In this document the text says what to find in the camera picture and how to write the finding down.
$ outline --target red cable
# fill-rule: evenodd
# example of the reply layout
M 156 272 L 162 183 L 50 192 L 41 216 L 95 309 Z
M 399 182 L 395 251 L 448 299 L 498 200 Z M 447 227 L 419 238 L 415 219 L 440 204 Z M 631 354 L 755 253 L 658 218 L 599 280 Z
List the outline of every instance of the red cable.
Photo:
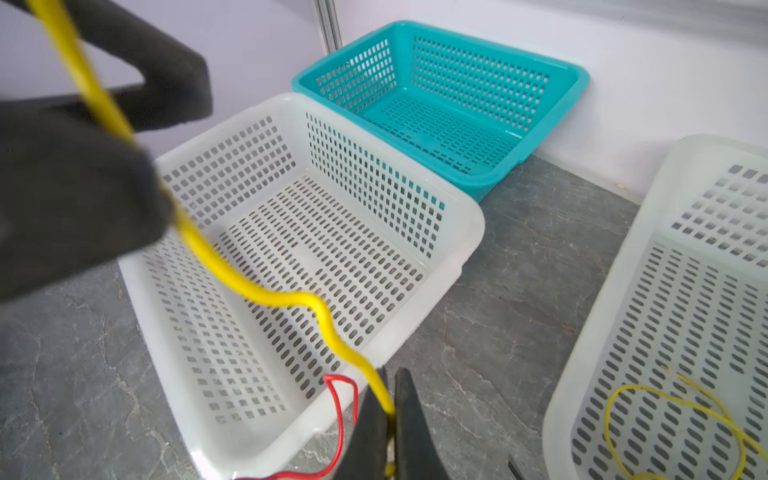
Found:
M 345 383 L 349 383 L 352 386 L 354 391 L 352 420 L 355 423 L 357 423 L 357 383 L 355 383 L 355 381 L 352 380 L 351 378 L 346 377 L 344 375 L 324 375 L 323 380 L 325 380 L 326 383 L 328 384 L 328 390 L 331 391 L 331 396 L 333 396 L 333 403 L 336 404 L 336 418 L 339 421 L 339 443 L 336 446 L 336 454 L 333 456 L 333 460 L 331 460 L 328 466 L 317 473 L 301 473 L 301 472 L 283 471 L 283 472 L 273 473 L 272 475 L 265 478 L 238 478 L 237 480 L 279 480 L 280 478 L 294 478 L 296 480 L 318 480 L 318 478 L 322 478 L 328 475 L 331 472 L 331 470 L 333 470 L 333 467 L 336 466 L 336 463 L 339 462 L 339 458 L 341 458 L 341 451 L 342 451 L 342 447 L 344 446 L 344 419 L 342 418 L 341 403 L 339 402 L 339 395 L 336 393 L 336 389 L 333 388 L 333 384 L 331 382 L 333 381 L 345 382 Z

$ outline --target teal basket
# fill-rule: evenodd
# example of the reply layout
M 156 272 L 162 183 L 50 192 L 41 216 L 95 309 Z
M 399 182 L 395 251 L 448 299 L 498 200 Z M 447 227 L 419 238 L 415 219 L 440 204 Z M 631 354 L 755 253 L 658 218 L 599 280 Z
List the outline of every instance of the teal basket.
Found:
M 293 89 L 480 201 L 544 140 L 588 82 L 577 65 L 397 22 L 307 68 Z

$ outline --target yellow cable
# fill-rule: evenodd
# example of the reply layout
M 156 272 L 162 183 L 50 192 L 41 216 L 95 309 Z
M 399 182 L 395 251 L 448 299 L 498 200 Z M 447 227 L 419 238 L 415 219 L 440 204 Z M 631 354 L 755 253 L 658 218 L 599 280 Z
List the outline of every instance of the yellow cable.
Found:
M 116 137 L 136 144 L 133 129 L 106 92 L 88 62 L 88 57 L 78 44 L 78 32 L 69 18 L 61 0 L 28 0 L 31 10 L 45 25 L 61 60 L 69 71 L 70 76 L 80 89 L 86 105 L 91 109 L 101 126 Z M 333 318 L 323 299 L 313 293 L 275 293 L 257 286 L 232 268 L 205 240 L 203 235 L 190 221 L 184 210 L 175 207 L 176 228 L 190 250 L 211 272 L 229 288 L 246 297 L 248 300 L 266 306 L 308 306 L 315 312 L 320 333 L 328 347 L 339 357 L 359 368 L 368 379 L 371 390 L 379 399 L 382 409 L 394 419 L 395 403 L 384 386 L 376 369 L 362 355 L 349 348 L 336 333 Z
M 694 388 L 702 392 L 704 395 L 709 397 L 711 400 L 713 400 L 717 404 L 717 406 L 723 410 L 723 415 L 713 411 L 712 409 L 708 409 L 706 407 L 697 405 L 685 399 L 677 398 L 676 396 L 669 395 L 668 393 L 651 388 L 650 386 L 622 385 L 619 388 L 615 389 L 614 392 L 611 394 L 611 396 L 608 397 L 607 405 L 605 406 L 605 432 L 604 432 L 605 442 L 608 444 L 608 449 L 611 450 L 611 454 L 613 455 L 614 460 L 616 460 L 616 463 L 619 465 L 619 468 L 624 473 L 624 475 L 626 475 L 626 477 L 629 478 L 629 480 L 667 480 L 667 479 L 665 477 L 662 477 L 661 475 L 651 473 L 651 472 L 642 472 L 636 475 L 632 475 L 629 472 L 629 470 L 627 470 L 627 467 L 624 466 L 624 463 L 621 461 L 621 457 L 619 456 L 618 452 L 616 452 L 616 448 L 614 447 L 613 440 L 611 440 L 611 430 L 610 430 L 611 407 L 613 406 L 616 398 L 618 398 L 619 394 L 625 390 L 644 390 L 646 392 L 651 392 L 660 397 L 664 397 L 665 399 L 670 400 L 671 402 L 680 403 L 681 405 L 685 405 L 687 407 L 691 407 L 692 409 L 699 410 L 700 412 L 704 412 L 707 415 L 711 415 L 715 419 L 723 423 L 724 425 L 727 425 L 731 430 L 733 430 L 733 433 L 737 437 L 738 443 L 739 443 L 740 460 L 739 460 L 739 465 L 737 466 L 736 472 L 733 474 L 733 477 L 731 477 L 731 480 L 737 480 L 741 476 L 744 468 L 746 467 L 746 448 L 744 447 L 744 441 L 749 443 L 757 451 L 757 453 L 763 456 L 763 458 L 766 459 L 766 461 L 768 462 L 768 453 L 766 453 L 766 451 L 763 450 L 762 447 L 760 447 L 759 443 L 755 442 L 752 439 L 752 437 L 749 437 L 741 428 L 739 428 L 738 425 L 736 425 L 730 420 L 730 417 L 728 416 L 728 412 L 723 406 L 723 404 L 720 402 L 720 400 L 718 400 L 714 395 L 710 394 L 707 390 L 698 386 L 695 382 L 685 378 L 680 374 L 677 374 L 677 376 L 680 379 L 682 379 L 686 384 L 693 386 Z

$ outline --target empty basket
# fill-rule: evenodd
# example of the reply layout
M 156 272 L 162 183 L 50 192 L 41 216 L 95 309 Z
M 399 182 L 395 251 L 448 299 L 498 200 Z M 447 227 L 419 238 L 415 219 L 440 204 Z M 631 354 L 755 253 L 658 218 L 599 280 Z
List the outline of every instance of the empty basket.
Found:
M 614 261 L 544 421 L 552 480 L 624 479 L 603 435 L 604 408 L 641 384 L 718 410 L 712 392 L 768 446 L 768 151 L 714 136 L 678 142 Z M 611 438 L 636 475 L 730 480 L 731 431 L 649 393 L 626 392 Z M 741 478 L 768 478 L 759 455 Z
M 157 160 L 205 237 L 245 276 L 312 291 L 384 364 L 454 283 L 485 222 L 470 197 L 301 94 L 246 110 Z M 282 468 L 336 418 L 339 361 L 304 307 L 233 293 L 175 230 L 120 260 L 154 367 L 199 473 Z M 351 389 L 339 388 L 343 404 Z
M 587 86 L 584 69 L 398 22 L 328 55 L 293 89 L 329 105 L 480 201 Z

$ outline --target marble countertop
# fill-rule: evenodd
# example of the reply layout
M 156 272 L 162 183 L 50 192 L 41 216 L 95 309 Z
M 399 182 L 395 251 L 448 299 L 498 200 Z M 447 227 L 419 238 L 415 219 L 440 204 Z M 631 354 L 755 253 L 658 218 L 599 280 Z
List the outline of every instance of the marble countertop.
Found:
M 481 207 L 480 247 L 387 368 L 411 370 L 453 480 L 513 480 L 509 459 L 542 480 L 547 404 L 637 205 L 532 157 Z M 334 427 L 290 467 L 335 447 Z M 198 478 L 116 263 L 0 305 L 0 477 Z

